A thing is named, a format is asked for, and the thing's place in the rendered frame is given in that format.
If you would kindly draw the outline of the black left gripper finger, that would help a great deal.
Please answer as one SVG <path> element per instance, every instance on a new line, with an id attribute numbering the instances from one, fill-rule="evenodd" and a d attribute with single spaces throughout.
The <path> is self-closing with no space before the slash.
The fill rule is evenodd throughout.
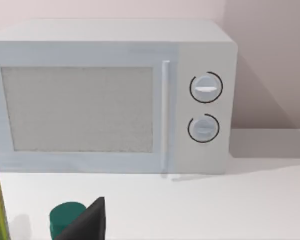
<path id="1" fill-rule="evenodd" d="M 106 240 L 106 230 L 106 200 L 102 196 L 58 234 L 55 240 Z"/>

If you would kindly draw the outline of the teal bottle cap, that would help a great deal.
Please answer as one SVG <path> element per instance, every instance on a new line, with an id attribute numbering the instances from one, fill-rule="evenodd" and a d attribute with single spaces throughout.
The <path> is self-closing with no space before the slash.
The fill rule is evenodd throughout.
<path id="1" fill-rule="evenodd" d="M 55 240 L 86 209 L 86 206 L 79 202 L 64 202 L 53 208 L 49 214 L 49 229 L 52 240 Z"/>

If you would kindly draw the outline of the microwave door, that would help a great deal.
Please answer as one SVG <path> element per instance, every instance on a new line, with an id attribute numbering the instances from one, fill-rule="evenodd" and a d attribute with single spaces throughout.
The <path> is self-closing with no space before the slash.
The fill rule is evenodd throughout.
<path id="1" fill-rule="evenodd" d="M 0 42 L 0 170 L 162 173 L 163 61 L 170 61 L 169 168 L 174 47 Z"/>

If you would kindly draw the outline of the small microwave knob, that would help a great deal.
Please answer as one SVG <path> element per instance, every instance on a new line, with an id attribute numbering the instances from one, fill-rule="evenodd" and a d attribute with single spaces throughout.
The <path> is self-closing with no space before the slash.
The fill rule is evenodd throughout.
<path id="1" fill-rule="evenodd" d="M 213 140 L 219 132 L 217 121 L 210 116 L 203 115 L 194 119 L 189 125 L 191 137 L 200 143 L 207 143 Z"/>

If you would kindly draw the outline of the large microwave knob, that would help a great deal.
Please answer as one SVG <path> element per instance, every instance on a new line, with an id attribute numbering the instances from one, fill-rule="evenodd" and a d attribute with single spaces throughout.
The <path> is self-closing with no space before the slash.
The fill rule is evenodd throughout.
<path id="1" fill-rule="evenodd" d="M 221 84 L 217 77 L 206 74 L 196 77 L 191 84 L 191 93 L 200 102 L 214 101 L 221 92 Z"/>

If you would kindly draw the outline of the pale microwave oven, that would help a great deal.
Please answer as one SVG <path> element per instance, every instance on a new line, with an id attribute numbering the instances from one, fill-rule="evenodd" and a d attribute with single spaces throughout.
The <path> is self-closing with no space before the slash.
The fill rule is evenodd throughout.
<path id="1" fill-rule="evenodd" d="M 0 31 L 0 43 L 95 43 L 159 45 L 178 55 L 174 138 L 167 174 L 223 174 L 229 159 L 238 60 L 237 44 L 213 21 L 204 19 L 32 19 Z M 206 74 L 221 90 L 210 102 L 196 100 L 192 82 Z M 189 127 L 201 116 L 214 118 L 218 134 L 197 142 Z"/>

